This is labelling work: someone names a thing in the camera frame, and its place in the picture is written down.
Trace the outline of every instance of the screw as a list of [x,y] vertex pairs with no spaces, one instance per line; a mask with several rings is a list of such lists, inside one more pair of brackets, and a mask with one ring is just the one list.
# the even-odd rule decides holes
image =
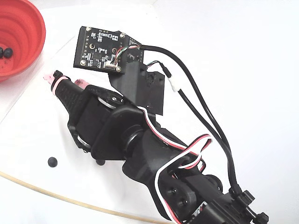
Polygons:
[[188,204],[188,201],[186,199],[182,199],[179,203],[178,203],[178,206],[184,206]]
[[175,195],[177,193],[177,189],[171,188],[170,190],[167,191],[167,193],[170,195]]
[[84,65],[86,65],[86,61],[85,61],[85,60],[82,60],[82,61],[80,62],[80,64],[84,66]]

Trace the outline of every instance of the red bowl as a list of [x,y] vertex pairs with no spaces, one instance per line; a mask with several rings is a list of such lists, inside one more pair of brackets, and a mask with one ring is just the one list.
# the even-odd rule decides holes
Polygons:
[[38,9],[27,0],[0,0],[0,47],[13,56],[0,58],[0,82],[28,68],[40,55],[46,27]]

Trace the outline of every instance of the circuit board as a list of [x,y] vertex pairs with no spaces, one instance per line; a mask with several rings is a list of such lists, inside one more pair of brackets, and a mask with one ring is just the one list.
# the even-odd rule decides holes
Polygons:
[[125,73],[128,63],[143,63],[143,50],[127,49],[115,59],[121,48],[140,45],[121,31],[81,27],[77,42],[74,68],[101,72]]

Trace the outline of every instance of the white table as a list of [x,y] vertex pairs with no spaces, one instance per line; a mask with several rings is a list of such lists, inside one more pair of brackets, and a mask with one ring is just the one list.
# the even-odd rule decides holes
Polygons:
[[[35,3],[45,19],[46,43],[27,76],[0,84],[0,120],[14,105],[0,124],[1,171],[75,200],[163,220],[147,188],[122,173],[123,162],[107,161],[99,167],[77,149],[66,127],[68,114],[42,79],[45,72],[58,69],[73,81],[83,78],[109,88],[106,74],[72,68],[80,26],[105,27],[165,47],[186,63],[230,141],[241,187],[256,197],[253,210],[265,211],[271,224],[297,223],[297,2],[158,0],[152,6],[150,1],[117,1],[110,7],[104,1],[57,1],[57,8]],[[180,77],[183,90],[199,108],[179,67],[167,57],[147,53],[145,62],[152,59],[163,61]],[[206,133],[168,84],[164,116],[158,121],[186,143]],[[47,165],[51,156],[58,159],[56,168]],[[226,158],[216,142],[204,158],[205,172],[220,177],[227,191]],[[0,185],[3,223],[139,223],[67,204],[1,178]]]

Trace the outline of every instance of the black ball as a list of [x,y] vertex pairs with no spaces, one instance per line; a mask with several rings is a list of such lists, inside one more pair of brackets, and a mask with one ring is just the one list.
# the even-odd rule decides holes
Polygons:
[[50,167],[55,167],[55,166],[57,166],[57,159],[56,159],[55,157],[50,157],[50,158],[48,159],[48,165],[49,165]]
[[13,55],[13,50],[11,48],[6,48],[3,55],[6,58],[10,58]]
[[3,48],[0,47],[0,58],[3,57]]

